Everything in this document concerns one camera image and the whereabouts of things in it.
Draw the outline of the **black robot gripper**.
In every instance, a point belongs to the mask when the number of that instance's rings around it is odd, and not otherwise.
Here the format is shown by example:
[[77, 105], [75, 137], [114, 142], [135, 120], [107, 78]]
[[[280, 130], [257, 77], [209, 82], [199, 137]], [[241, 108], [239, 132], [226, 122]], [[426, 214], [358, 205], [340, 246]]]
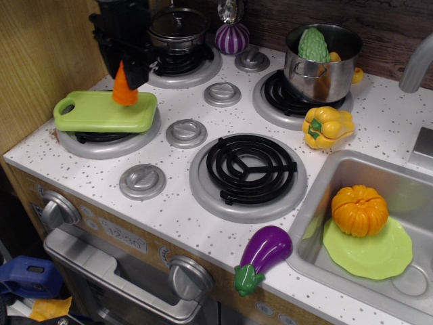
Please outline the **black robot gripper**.
[[122, 59], [129, 89], [138, 89], [158, 69], [147, 33], [152, 11], [147, 1], [98, 1], [98, 14], [91, 14], [93, 36], [108, 73], [115, 77]]

